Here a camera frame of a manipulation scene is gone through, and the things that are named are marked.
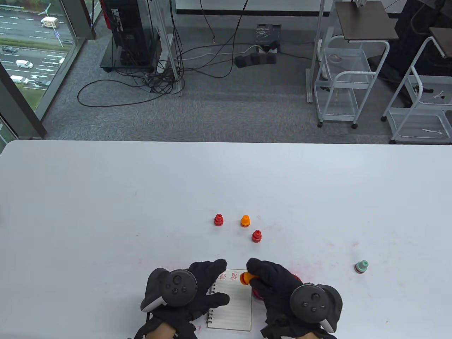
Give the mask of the person's right hand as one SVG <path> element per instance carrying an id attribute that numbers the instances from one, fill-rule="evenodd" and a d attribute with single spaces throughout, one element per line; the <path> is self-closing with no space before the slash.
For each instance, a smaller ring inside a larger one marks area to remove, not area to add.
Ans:
<path id="1" fill-rule="evenodd" d="M 270 261 L 248 260 L 250 285 L 263 299 L 267 313 L 264 338 L 334 339 L 343 301 L 329 285 L 309 284 Z"/>

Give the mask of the person's left hand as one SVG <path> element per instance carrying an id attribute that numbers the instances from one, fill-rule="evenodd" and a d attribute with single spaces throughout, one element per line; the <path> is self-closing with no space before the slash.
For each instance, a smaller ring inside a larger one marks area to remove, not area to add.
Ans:
<path id="1" fill-rule="evenodd" d="M 186 269 L 168 271 L 157 268 L 148 277 L 140 309 L 148 314 L 138 329 L 136 339 L 195 339 L 193 322 L 210 310 L 227 305 L 225 293 L 210 294 L 227 262 L 194 262 Z"/>

